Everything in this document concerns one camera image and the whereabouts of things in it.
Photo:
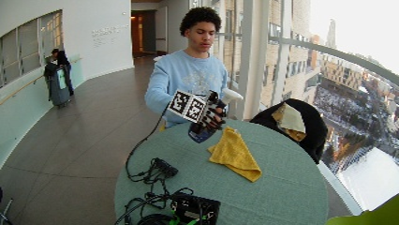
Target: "hand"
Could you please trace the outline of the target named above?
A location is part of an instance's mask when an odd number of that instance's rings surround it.
[[[223,109],[222,108],[208,108],[206,115],[202,118],[202,124],[206,125],[208,129],[222,129],[222,124],[224,120],[222,119]]]

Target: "young man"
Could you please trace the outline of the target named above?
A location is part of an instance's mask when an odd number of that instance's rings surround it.
[[[210,7],[195,7],[188,11],[179,26],[180,36],[188,40],[188,46],[156,61],[148,79],[144,100],[155,113],[166,109],[176,89],[199,97],[211,90],[222,97],[228,74],[223,63],[208,52],[219,29],[220,18]],[[168,111],[164,111],[163,118],[166,128],[187,122]]]

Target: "light blue sweatshirt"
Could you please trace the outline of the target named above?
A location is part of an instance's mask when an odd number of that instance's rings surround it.
[[[148,109],[162,113],[175,90],[203,97],[208,90],[222,98],[222,89],[227,87],[227,71],[223,63],[210,55],[208,58],[192,58],[183,50],[163,55],[154,64],[148,78],[148,89],[144,95]],[[170,111],[164,111],[166,128],[188,120]]]

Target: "curved wall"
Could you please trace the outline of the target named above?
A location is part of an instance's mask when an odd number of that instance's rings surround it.
[[[132,68],[130,0],[1,0],[0,37],[59,9],[73,85]],[[0,168],[15,144],[51,107],[45,81],[39,78],[42,71],[42,68],[35,69],[0,89]]]

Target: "doorway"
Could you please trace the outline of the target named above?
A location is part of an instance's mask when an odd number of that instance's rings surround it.
[[[155,10],[130,12],[130,38],[132,58],[155,55]]]

